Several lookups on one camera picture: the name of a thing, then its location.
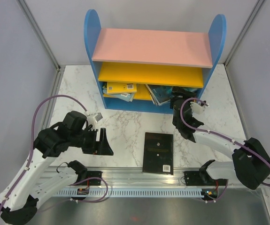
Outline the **yellow book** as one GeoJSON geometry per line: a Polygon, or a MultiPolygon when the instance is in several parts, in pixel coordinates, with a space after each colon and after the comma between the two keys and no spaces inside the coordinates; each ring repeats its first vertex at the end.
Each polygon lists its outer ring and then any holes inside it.
{"type": "Polygon", "coordinates": [[[123,83],[123,82],[106,82],[108,94],[118,93],[136,93],[137,84],[134,83],[123,83]]]}

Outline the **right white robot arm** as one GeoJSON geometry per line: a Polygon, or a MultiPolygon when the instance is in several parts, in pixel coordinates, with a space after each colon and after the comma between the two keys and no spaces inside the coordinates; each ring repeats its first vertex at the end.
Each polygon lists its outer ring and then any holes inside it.
{"type": "Polygon", "coordinates": [[[171,94],[172,123],[181,136],[230,159],[228,162],[212,159],[202,165],[196,174],[203,185],[219,180],[236,180],[251,190],[260,185],[270,187],[270,157],[259,140],[233,138],[210,129],[193,116],[194,113],[201,113],[208,106],[207,102],[180,87],[173,87],[171,94]]]}

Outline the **green forest cover book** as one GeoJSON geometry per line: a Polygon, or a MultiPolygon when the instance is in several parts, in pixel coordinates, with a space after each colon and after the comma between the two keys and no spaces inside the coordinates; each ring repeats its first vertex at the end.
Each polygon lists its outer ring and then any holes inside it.
{"type": "Polygon", "coordinates": [[[102,91],[104,94],[107,94],[107,83],[106,82],[103,83],[102,91]]]}

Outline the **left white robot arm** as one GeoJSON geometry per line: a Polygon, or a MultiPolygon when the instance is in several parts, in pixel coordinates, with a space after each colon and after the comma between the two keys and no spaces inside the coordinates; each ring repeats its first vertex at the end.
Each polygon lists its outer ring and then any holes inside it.
{"type": "Polygon", "coordinates": [[[77,111],[66,114],[61,122],[39,132],[25,163],[0,193],[0,218],[10,225],[24,225],[54,194],[70,185],[88,184],[87,168],[77,160],[67,163],[63,171],[37,185],[43,172],[69,147],[84,154],[112,156],[106,129],[96,129],[101,113],[86,116],[77,111]]]}

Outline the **light blue book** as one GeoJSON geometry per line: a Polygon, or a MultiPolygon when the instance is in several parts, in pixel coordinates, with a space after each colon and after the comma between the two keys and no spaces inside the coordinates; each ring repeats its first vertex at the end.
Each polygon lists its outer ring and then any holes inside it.
{"type": "Polygon", "coordinates": [[[107,89],[103,89],[103,94],[105,97],[117,98],[126,102],[132,102],[136,93],[118,93],[118,94],[108,94],[107,89]]]}

